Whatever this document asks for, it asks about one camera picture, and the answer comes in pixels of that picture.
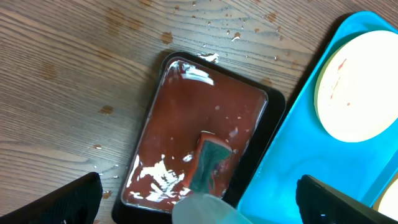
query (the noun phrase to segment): tray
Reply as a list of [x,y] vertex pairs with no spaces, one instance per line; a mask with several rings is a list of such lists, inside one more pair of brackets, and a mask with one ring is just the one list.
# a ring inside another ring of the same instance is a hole
[[[232,206],[236,206],[244,191],[246,190],[246,187],[249,185],[250,180],[254,175],[254,172],[258,164],[260,163],[266,148],[274,137],[275,129],[278,126],[279,121],[285,111],[285,98],[283,94],[276,89],[255,82],[254,80],[245,78],[211,62],[207,62],[206,60],[203,60],[192,54],[186,52],[174,52],[167,56],[162,63],[160,75],[157,80],[158,87],[154,90],[152,94],[151,103],[148,106],[146,118],[144,121],[147,120],[149,111],[153,107],[156,93],[158,92],[160,82],[162,81],[165,73],[165,68],[169,64],[169,62],[175,58],[184,58],[185,60],[189,60],[193,63],[203,65],[209,69],[216,70],[241,82],[262,89],[268,95],[267,107],[258,122],[258,126],[254,134],[252,135],[246,152],[242,155],[238,167],[233,172],[229,188],[227,189],[223,197],[223,200],[225,202],[228,202]],[[143,131],[144,125],[145,122],[143,122],[142,124],[141,132]],[[133,149],[132,157],[130,160],[130,168],[128,168],[128,170],[131,169],[131,163],[137,154],[136,148],[137,145]],[[112,211],[112,218],[116,223],[171,223],[171,215],[169,213],[126,205],[121,198],[121,192],[125,186],[126,181],[122,183]]]
[[370,140],[341,142],[319,122],[315,84],[333,52],[374,30],[398,31],[373,12],[357,12],[338,28],[257,168],[238,210],[254,223],[302,223],[295,201],[304,174],[371,206],[398,168],[398,121]]

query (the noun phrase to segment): wood grain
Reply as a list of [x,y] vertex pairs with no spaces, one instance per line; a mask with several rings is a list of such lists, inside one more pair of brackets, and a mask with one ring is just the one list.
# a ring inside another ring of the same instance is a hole
[[113,193],[96,223],[113,223],[113,177],[170,52],[218,53],[221,66],[289,98],[341,15],[371,10],[398,26],[396,0],[195,3],[0,1],[0,215],[97,171]]

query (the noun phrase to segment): wooden surface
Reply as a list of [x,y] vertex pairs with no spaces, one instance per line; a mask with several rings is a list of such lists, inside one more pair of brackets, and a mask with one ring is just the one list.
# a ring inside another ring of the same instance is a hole
[[372,10],[397,27],[397,8],[396,0],[0,1],[0,215],[97,171],[113,194],[96,222],[113,223],[114,177],[126,170],[168,53],[218,53],[221,66],[289,98],[333,21]]

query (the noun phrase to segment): container of brown liquid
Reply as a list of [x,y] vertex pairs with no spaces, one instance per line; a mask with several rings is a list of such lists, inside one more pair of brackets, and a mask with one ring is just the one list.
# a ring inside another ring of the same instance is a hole
[[171,223],[188,194],[202,132],[231,155],[212,171],[210,193],[236,206],[285,110],[283,94],[185,52],[163,62],[158,87],[117,196],[117,223]]

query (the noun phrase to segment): blue tray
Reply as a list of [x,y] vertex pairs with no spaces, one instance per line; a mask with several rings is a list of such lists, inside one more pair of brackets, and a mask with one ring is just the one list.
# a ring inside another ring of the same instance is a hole
[[295,190],[304,174],[371,206],[397,172],[398,120],[370,140],[341,142],[325,131],[313,104],[318,75],[330,55],[374,30],[398,33],[373,12],[358,12],[340,25],[239,202],[238,210],[252,222],[302,223]]

